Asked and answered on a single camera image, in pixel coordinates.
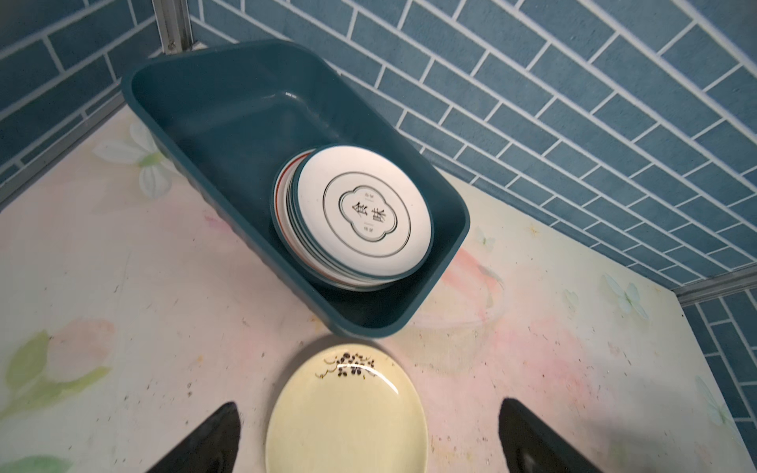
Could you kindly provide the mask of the white plate orange sunburst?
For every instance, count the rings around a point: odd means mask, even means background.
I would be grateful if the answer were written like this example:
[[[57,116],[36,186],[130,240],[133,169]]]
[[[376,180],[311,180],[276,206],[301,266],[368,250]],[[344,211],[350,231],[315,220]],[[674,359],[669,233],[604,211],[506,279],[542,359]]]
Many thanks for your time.
[[[368,292],[376,291],[380,284],[361,280],[352,276],[345,275],[328,265],[324,265],[306,248],[298,238],[294,226],[291,222],[290,213],[287,208],[288,189],[295,170],[303,160],[311,155],[315,149],[301,151],[295,155],[278,171],[272,188],[272,220],[274,228],[287,250],[293,255],[293,258],[309,273],[313,280],[327,286],[335,287],[341,290]]]

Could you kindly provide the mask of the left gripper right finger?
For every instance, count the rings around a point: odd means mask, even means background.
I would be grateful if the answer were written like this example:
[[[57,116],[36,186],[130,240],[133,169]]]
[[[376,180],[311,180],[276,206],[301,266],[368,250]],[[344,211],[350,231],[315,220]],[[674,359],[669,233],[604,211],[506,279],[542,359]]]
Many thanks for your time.
[[[511,472],[600,472],[517,399],[503,400],[498,432]]]

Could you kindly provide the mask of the white plate cloud emblem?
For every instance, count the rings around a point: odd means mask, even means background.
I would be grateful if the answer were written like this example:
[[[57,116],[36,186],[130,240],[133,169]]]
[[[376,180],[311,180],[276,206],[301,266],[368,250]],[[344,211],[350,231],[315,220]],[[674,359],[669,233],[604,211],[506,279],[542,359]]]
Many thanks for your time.
[[[313,150],[289,190],[304,237],[359,277],[403,279],[428,258],[433,219],[416,184],[389,159],[354,145]]]

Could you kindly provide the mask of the cream yellow plate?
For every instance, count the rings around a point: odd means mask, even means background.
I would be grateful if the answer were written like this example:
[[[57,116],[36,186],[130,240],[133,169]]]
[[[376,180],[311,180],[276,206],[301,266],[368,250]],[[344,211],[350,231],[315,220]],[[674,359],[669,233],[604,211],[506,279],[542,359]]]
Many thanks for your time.
[[[327,348],[291,375],[272,409],[269,472],[424,472],[421,398],[390,355],[370,345]]]

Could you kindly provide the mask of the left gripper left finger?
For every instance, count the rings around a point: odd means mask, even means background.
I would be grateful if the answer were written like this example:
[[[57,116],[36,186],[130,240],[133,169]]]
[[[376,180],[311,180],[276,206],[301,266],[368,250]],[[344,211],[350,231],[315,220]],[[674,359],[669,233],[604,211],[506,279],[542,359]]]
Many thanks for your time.
[[[227,402],[161,458],[148,473],[232,472],[239,453],[241,431],[237,404]]]

